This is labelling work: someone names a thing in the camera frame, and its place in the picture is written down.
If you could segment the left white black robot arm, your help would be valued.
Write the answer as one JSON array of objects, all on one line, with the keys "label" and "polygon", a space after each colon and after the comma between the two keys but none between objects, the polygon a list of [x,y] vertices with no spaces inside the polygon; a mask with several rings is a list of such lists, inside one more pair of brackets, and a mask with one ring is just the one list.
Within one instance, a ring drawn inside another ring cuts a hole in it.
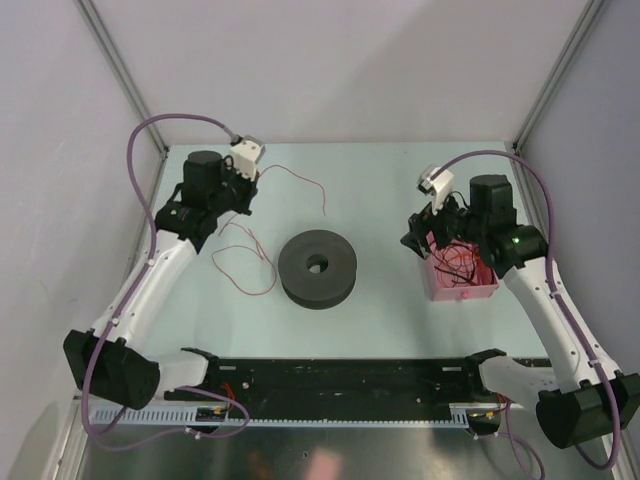
[{"label": "left white black robot arm", "polygon": [[210,354],[181,347],[147,358],[143,348],[160,307],[216,231],[219,218],[228,212],[249,214],[264,151],[245,138],[227,155],[202,150],[187,156],[181,182],[155,215],[155,231],[142,259],[93,326],[71,331],[63,342],[83,394],[140,410],[183,386],[202,400],[219,392],[221,376],[209,368]]}]

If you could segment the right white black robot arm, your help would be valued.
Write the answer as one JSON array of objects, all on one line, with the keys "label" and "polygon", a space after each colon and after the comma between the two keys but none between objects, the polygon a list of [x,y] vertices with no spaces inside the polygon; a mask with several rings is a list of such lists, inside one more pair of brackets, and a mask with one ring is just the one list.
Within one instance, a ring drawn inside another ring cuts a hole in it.
[{"label": "right white black robot arm", "polygon": [[561,449],[623,431],[639,409],[639,377],[623,374],[586,327],[541,232],[518,222],[507,177],[472,178],[465,207],[453,196],[447,170],[424,172],[417,187],[432,200],[410,216],[402,244],[423,259],[456,241],[477,247],[519,301],[551,363],[535,369],[496,350],[474,354],[475,367],[461,376],[463,393],[473,401],[500,393],[533,411]]}]

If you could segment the pink plastic box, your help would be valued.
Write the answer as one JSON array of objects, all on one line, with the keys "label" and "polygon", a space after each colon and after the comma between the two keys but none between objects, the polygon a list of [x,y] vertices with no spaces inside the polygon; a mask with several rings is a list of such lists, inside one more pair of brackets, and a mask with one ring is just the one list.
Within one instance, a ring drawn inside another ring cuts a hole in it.
[{"label": "pink plastic box", "polygon": [[496,273],[481,259],[476,245],[464,242],[438,249],[425,261],[431,300],[434,302],[488,299],[499,288]]}]

